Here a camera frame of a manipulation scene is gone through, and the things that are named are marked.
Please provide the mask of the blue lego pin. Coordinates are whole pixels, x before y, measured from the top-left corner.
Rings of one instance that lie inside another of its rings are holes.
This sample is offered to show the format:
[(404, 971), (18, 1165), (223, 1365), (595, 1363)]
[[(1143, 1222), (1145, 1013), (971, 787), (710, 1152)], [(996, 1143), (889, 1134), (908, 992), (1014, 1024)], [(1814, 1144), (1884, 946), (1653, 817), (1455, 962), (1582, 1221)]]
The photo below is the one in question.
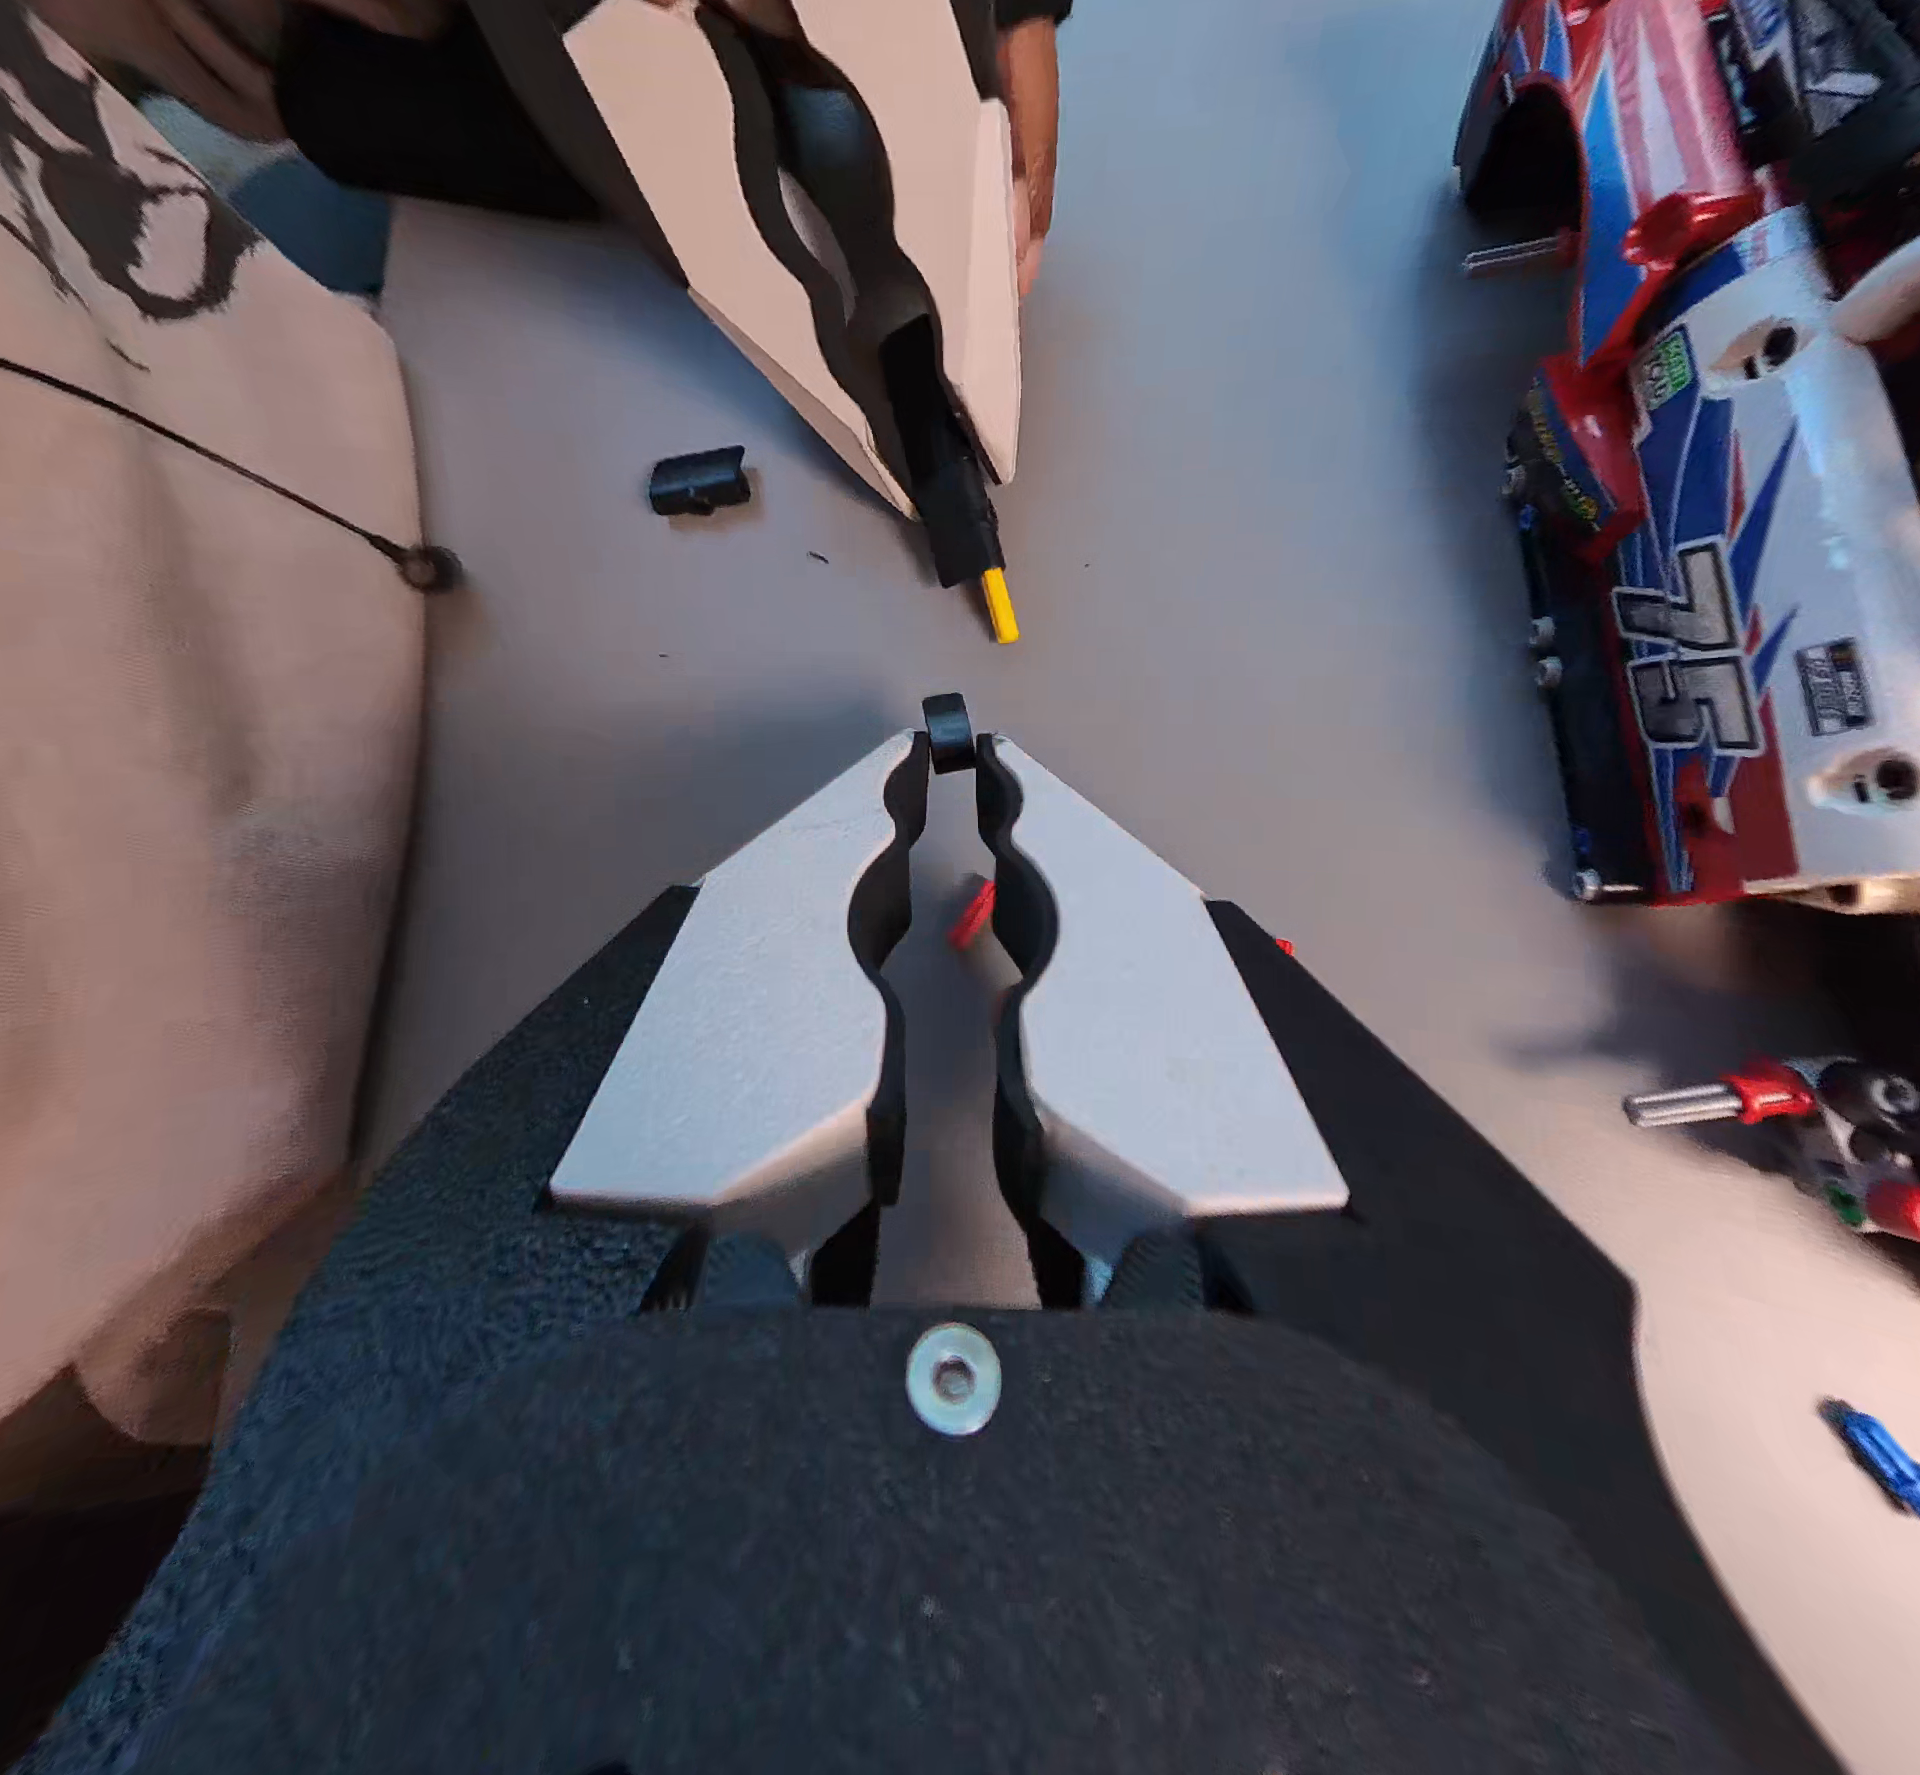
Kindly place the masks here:
[(1884, 1423), (1839, 1399), (1821, 1399), (1818, 1415), (1880, 1495), (1899, 1510), (1917, 1516), (1917, 1460)]

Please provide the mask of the black lego connector piece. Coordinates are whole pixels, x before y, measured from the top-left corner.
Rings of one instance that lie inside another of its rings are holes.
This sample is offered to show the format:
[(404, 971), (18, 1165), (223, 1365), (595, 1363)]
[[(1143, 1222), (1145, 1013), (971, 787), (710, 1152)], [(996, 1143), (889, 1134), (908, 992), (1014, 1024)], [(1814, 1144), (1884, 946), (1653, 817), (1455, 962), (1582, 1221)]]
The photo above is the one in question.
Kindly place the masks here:
[(746, 450), (738, 443), (671, 453), (647, 472), (643, 496), (664, 518), (712, 517), (751, 499)]

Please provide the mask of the black lego cylinder piece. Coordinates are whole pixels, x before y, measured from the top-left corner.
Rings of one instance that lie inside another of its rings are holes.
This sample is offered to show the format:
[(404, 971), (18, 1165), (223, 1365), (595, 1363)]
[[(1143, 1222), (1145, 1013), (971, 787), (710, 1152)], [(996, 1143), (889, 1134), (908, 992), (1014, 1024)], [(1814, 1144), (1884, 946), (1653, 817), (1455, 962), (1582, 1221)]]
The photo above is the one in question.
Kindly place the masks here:
[(980, 586), (1003, 570), (997, 518), (980, 455), (941, 370), (931, 316), (889, 332), (879, 365), (934, 576), (947, 589)]

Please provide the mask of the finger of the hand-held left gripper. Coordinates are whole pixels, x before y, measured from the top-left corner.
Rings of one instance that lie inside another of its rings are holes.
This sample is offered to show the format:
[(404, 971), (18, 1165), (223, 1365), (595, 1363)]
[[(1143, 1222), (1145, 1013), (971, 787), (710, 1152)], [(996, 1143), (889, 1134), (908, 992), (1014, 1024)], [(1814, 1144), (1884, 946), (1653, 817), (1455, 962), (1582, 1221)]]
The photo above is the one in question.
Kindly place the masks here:
[(899, 439), (869, 412), (841, 301), (787, 214), (772, 115), (735, 35), (694, 0), (601, 0), (564, 35), (684, 288), (813, 433), (908, 518)]
[(881, 147), (893, 238), (915, 268), (941, 370), (996, 482), (1020, 442), (1020, 288), (1010, 120), (973, 79), (951, 0), (789, 0)]

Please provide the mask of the person's left hand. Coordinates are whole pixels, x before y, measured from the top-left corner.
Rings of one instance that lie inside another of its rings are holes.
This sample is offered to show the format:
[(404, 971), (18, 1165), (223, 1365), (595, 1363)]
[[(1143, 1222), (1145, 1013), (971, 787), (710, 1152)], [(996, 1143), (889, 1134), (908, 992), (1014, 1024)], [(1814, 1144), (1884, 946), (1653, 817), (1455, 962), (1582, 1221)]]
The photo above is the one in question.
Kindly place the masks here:
[(1075, 0), (996, 0), (999, 93), (1010, 120), (1017, 288), (1039, 276), (1050, 231), (1058, 155), (1057, 35)]

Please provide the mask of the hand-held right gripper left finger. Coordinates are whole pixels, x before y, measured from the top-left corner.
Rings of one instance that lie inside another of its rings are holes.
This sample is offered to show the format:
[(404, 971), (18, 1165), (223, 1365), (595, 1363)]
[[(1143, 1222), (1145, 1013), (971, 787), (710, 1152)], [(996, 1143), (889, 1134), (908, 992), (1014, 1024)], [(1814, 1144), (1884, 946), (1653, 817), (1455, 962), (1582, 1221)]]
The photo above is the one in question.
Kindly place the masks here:
[(929, 742), (903, 730), (694, 884), (548, 1198), (794, 1266), (899, 1191), (909, 924)]

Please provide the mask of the red white blue lego car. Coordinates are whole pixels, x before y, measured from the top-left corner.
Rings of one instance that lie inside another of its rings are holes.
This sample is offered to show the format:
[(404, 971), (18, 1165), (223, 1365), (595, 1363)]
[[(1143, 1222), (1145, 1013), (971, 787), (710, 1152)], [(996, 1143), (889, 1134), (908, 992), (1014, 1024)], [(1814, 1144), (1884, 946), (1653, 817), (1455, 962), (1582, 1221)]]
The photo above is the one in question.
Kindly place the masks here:
[(1505, 442), (1571, 893), (1916, 999), (1917, 0), (1503, 0), (1461, 204), (1569, 271)]

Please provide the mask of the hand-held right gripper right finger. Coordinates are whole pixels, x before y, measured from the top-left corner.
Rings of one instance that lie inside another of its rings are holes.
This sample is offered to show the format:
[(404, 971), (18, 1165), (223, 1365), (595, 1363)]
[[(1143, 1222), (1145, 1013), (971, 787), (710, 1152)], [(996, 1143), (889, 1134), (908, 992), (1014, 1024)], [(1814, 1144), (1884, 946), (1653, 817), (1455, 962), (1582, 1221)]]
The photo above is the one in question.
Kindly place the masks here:
[(996, 1182), (1036, 1277), (1351, 1190), (1203, 891), (1002, 733), (975, 751), (996, 1011)]

